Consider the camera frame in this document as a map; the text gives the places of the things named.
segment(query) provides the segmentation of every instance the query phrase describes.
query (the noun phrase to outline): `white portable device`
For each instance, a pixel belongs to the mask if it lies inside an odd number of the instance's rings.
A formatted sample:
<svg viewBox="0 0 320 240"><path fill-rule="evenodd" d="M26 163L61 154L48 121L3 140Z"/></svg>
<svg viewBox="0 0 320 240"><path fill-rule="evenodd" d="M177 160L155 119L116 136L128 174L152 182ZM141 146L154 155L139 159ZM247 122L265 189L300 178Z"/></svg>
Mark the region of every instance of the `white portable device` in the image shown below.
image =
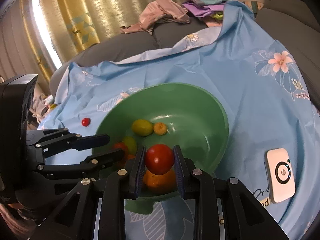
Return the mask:
<svg viewBox="0 0 320 240"><path fill-rule="evenodd" d="M296 186L288 152L283 148L270 150L266 154L265 163L271 201L279 203L292 197Z"/></svg>

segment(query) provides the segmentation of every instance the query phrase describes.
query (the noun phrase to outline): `sofa cushion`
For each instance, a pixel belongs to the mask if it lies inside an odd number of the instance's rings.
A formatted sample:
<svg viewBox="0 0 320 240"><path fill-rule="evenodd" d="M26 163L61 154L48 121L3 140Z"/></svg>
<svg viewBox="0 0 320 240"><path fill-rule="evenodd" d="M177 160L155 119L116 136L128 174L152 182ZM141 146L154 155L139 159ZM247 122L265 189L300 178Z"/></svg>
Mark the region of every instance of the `sofa cushion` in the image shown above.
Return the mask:
<svg viewBox="0 0 320 240"><path fill-rule="evenodd" d="M172 48L186 35L205 28L207 28L207 25L203 21L200 21L197 17L191 16L190 23L188 24L176 22L156 24L153 36L160 49Z"/></svg>
<svg viewBox="0 0 320 240"><path fill-rule="evenodd" d="M265 0L264 8L285 13L320 32L320 25L308 6L301 0Z"/></svg>
<svg viewBox="0 0 320 240"><path fill-rule="evenodd" d="M147 32L119 34L87 48L56 70L50 79L50 92L55 96L60 80L71 62L89 67L108 61L121 61L146 50L158 49L156 40Z"/></svg>
<svg viewBox="0 0 320 240"><path fill-rule="evenodd" d="M268 8L258 12L256 22L293 55L310 99L320 109L320 33L289 15Z"/></svg>

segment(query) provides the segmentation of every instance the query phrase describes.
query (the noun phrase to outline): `pink flower print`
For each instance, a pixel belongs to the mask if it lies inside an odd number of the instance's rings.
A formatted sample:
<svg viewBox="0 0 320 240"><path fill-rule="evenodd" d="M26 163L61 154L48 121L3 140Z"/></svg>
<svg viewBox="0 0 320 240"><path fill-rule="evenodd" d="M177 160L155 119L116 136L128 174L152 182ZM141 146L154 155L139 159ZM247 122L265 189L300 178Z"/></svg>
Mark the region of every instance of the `pink flower print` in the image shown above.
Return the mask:
<svg viewBox="0 0 320 240"><path fill-rule="evenodd" d="M277 52L274 54L274 58L268 61L269 64L275 64L273 66L274 72L278 72L280 68L284 73L287 73L289 71L287 63L290 63L293 60L290 57L288 57L288 55L289 55L289 52L285 50L282 51L282 54Z"/></svg>

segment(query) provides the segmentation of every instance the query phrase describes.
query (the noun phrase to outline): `bowl handle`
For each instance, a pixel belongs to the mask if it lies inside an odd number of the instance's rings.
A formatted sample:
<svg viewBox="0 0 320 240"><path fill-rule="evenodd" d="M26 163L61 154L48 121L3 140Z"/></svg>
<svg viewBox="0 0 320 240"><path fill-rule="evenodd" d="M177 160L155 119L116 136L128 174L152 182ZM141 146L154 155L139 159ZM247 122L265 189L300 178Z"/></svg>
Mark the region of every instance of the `bowl handle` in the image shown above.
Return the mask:
<svg viewBox="0 0 320 240"><path fill-rule="evenodd" d="M124 209L130 212L148 215L153 211L154 200L131 200L127 199Z"/></svg>

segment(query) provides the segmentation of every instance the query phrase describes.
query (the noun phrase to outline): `black ring on device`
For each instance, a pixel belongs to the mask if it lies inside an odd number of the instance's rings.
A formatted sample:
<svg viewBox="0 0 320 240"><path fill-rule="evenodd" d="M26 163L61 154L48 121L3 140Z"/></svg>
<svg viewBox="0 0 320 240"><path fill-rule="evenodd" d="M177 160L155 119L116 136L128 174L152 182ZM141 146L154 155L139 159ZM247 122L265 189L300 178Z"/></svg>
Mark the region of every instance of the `black ring on device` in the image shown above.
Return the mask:
<svg viewBox="0 0 320 240"><path fill-rule="evenodd" d="M278 169L279 169L279 167L280 167L281 165L286 166L287 169L288 169L288 173L289 173L289 174L288 174L288 178L287 178L286 180L281 180L281 179L279 178L279 176L278 176ZM290 167L289 167L289 165L288 165L287 163L285 163L285 162L279 162L279 163L277 164L277 166L276 166L276 178L277 178L278 182L281 183L281 184L286 184L286 183L288 183L289 179L291 178L291 171L290 171Z"/></svg>

